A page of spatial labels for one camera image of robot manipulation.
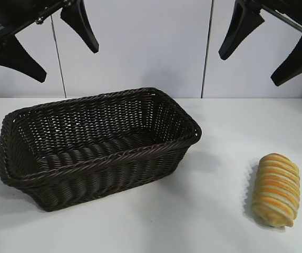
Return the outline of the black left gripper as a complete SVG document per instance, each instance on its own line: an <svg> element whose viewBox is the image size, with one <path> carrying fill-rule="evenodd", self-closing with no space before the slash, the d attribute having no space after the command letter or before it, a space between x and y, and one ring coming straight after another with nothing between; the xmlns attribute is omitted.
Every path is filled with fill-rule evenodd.
<svg viewBox="0 0 302 253"><path fill-rule="evenodd" d="M27 53L14 34L32 23L44 20L62 9L61 19L72 28L93 52L99 43L87 17L84 0L76 1L0 1L0 66L21 72L41 83L47 72Z"/></svg>

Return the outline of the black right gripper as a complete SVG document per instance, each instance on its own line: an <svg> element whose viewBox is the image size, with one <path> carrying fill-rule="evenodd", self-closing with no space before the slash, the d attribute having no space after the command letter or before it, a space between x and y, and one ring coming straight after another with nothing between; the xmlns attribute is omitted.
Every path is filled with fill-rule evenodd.
<svg viewBox="0 0 302 253"><path fill-rule="evenodd" d="M302 0L300 1L243 1L236 0L225 39L218 51L222 60L228 59L240 43L265 20L265 10L302 33ZM281 86L302 74L302 36L298 43L271 75L275 86Z"/></svg>

